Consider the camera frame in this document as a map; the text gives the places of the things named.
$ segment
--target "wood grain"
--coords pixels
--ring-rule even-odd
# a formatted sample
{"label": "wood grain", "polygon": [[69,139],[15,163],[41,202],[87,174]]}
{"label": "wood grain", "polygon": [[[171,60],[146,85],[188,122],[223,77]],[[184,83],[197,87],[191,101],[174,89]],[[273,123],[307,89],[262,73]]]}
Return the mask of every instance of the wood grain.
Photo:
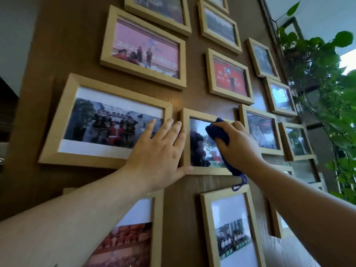
{"label": "wood grain", "polygon": [[[219,44],[199,35],[198,0],[188,0],[193,34],[165,31],[186,40],[187,88],[184,91],[145,80],[100,65],[109,5],[123,8],[123,0],[43,0],[24,75],[19,104],[4,172],[0,179],[0,219],[5,219],[61,195],[63,188],[79,187],[113,172],[109,169],[37,163],[53,115],[69,73],[76,73],[144,95],[171,102],[173,117],[182,108],[236,119],[236,101],[209,93],[205,52],[208,48],[253,69],[246,44],[236,56]],[[251,37],[273,49],[259,0],[228,0],[230,18],[237,22],[240,38]],[[272,57],[282,78],[276,52]],[[269,111],[261,78],[251,73],[255,97],[253,107]],[[297,122],[278,116],[278,121]],[[300,179],[315,182],[311,161],[286,162],[283,157],[264,155],[272,164],[293,166]],[[199,194],[239,183],[231,176],[186,176],[164,193],[162,240],[163,267],[208,266]],[[260,189],[251,181],[251,193],[262,233],[266,265],[270,267],[317,266],[295,238],[279,240],[268,231],[268,213]]]}

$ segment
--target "red banner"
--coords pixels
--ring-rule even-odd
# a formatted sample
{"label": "red banner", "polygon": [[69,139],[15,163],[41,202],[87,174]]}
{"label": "red banner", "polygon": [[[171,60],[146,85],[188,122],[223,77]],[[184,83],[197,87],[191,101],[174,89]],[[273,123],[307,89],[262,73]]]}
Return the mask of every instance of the red banner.
{"label": "red banner", "polygon": [[244,71],[226,62],[214,58],[217,87],[247,96]]}
{"label": "red banner", "polygon": [[146,52],[151,49],[152,63],[165,67],[171,71],[179,70],[178,45],[166,41],[148,31],[118,19],[115,28],[114,49],[126,49],[127,53],[137,53],[142,47],[142,58],[147,59]]}

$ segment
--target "finger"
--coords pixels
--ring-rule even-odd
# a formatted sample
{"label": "finger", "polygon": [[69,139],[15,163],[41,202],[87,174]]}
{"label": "finger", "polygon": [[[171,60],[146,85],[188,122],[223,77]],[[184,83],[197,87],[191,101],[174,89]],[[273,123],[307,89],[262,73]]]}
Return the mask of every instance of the finger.
{"label": "finger", "polygon": [[165,121],[161,128],[158,130],[157,134],[154,136],[154,139],[162,140],[167,135],[168,131],[171,129],[172,124],[173,119],[168,119],[167,121]]}
{"label": "finger", "polygon": [[222,155],[224,155],[228,150],[228,147],[226,146],[226,144],[223,142],[222,139],[219,139],[219,138],[215,138],[215,142],[216,142],[217,148],[219,149],[220,153]]}
{"label": "finger", "polygon": [[190,174],[193,171],[193,166],[184,166],[177,169],[174,175],[174,181],[178,181],[184,175]]}
{"label": "finger", "polygon": [[234,132],[236,132],[236,128],[228,123],[228,122],[217,122],[217,123],[213,123],[213,125],[217,126],[217,127],[221,127],[222,129],[224,129],[224,131],[230,136],[232,135]]}
{"label": "finger", "polygon": [[239,131],[246,131],[246,129],[243,126],[243,124],[241,122],[239,122],[239,121],[233,122],[232,125]]}
{"label": "finger", "polygon": [[175,143],[173,144],[174,147],[178,149],[179,154],[181,155],[185,146],[185,140],[187,138],[187,130],[184,129],[177,137]]}
{"label": "finger", "polygon": [[142,133],[141,139],[148,140],[151,139],[152,131],[154,129],[154,124],[156,123],[155,119],[152,119],[149,124],[146,126],[145,131]]}
{"label": "finger", "polygon": [[166,137],[164,138],[167,143],[172,144],[176,141],[180,128],[182,127],[182,122],[177,121],[176,124],[171,128],[171,130],[167,133]]}

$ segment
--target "blue cloth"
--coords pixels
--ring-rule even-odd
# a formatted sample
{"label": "blue cloth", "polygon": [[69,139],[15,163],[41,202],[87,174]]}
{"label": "blue cloth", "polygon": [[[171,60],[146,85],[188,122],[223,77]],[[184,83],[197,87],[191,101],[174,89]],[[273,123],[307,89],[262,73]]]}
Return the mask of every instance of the blue cloth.
{"label": "blue cloth", "polygon": [[[217,118],[216,119],[216,123],[217,122],[223,122],[224,120],[221,118]],[[224,131],[224,129],[222,129],[221,127],[217,127],[214,126],[212,123],[210,125],[208,125],[205,130],[207,131],[207,134],[210,136],[210,138],[212,138],[213,140],[215,140],[215,138],[219,138],[222,139],[222,141],[226,144],[229,145],[230,139],[229,136],[227,135],[227,133]],[[226,166],[226,168],[234,175],[234,176],[240,176],[242,178],[242,183],[239,185],[234,185],[232,187],[232,189],[234,191],[237,191],[241,186],[243,186],[244,184],[247,184],[247,178],[246,175],[244,175],[242,173],[242,171],[235,169],[233,166],[231,166],[224,158],[223,155],[221,155],[222,160],[224,161],[224,164]]]}

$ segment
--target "right hand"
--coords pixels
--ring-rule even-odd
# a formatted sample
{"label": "right hand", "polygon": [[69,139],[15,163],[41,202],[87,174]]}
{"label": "right hand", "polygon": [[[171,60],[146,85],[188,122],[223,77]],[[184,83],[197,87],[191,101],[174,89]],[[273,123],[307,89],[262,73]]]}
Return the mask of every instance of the right hand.
{"label": "right hand", "polygon": [[250,136],[239,121],[218,122],[214,125],[224,129],[229,136],[229,146],[226,146],[219,138],[215,141],[220,153],[231,166],[248,174],[259,163],[265,163],[257,141]]}

